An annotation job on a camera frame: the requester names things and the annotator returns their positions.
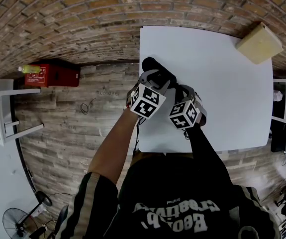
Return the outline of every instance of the wooden floor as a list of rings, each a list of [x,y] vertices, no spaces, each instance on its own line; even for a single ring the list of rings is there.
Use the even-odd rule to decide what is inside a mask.
[[[41,94],[15,98],[19,130],[44,123],[45,128],[20,139],[23,156],[37,190],[47,195],[75,194],[88,165],[125,107],[125,97],[138,79],[138,64],[98,65],[81,70],[80,86],[42,88]],[[89,105],[88,114],[81,112]],[[132,153],[133,134],[128,154]],[[264,204],[275,215],[272,203],[286,184],[286,164],[282,153],[271,153],[270,146],[219,153],[235,184],[256,187]],[[127,157],[120,188],[131,156]],[[208,173],[215,173],[208,167]],[[40,222],[56,219],[72,196],[51,196],[53,206]]]

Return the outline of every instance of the red fire extinguisher box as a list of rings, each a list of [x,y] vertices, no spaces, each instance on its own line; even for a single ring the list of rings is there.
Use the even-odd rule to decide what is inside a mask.
[[[65,86],[77,87],[80,80],[80,68],[67,68],[55,64],[33,63],[41,67],[39,73],[25,75],[25,85],[50,87]]]

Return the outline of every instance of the white table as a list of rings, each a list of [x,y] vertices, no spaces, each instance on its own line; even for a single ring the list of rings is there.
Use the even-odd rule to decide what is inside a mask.
[[[3,115],[2,115],[2,96],[12,96],[12,95],[20,95],[20,94],[32,94],[32,93],[40,93],[40,89],[28,89],[28,90],[6,90],[6,91],[0,91],[0,145],[4,146],[7,142],[12,141],[14,139],[17,139],[19,137],[22,137],[26,134],[35,132],[39,129],[44,128],[44,125],[38,125],[32,128],[29,128],[25,131],[13,134],[13,135],[7,135],[6,134],[6,127],[15,126],[18,125],[19,122],[11,122],[11,123],[4,123],[3,122]]]
[[[216,151],[267,144],[273,106],[271,59],[253,64],[235,49],[238,38],[205,30],[145,26],[140,32],[141,64],[154,57],[178,83],[194,88],[207,110],[202,130]],[[182,130],[168,115],[175,90],[154,116],[140,126],[143,152],[191,152]]]

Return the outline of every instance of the yellow bottle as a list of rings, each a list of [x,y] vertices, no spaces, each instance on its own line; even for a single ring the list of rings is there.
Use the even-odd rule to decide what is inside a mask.
[[[41,71],[41,67],[32,66],[32,65],[24,65],[24,66],[19,66],[18,71],[24,74],[39,73]]]

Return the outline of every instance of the person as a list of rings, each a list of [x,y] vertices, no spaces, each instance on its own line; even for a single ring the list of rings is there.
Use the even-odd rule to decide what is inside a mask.
[[[137,150],[118,194],[116,184],[138,118],[126,108],[109,132],[69,204],[57,239],[281,238],[256,189],[232,184],[197,123],[189,131],[197,153]]]

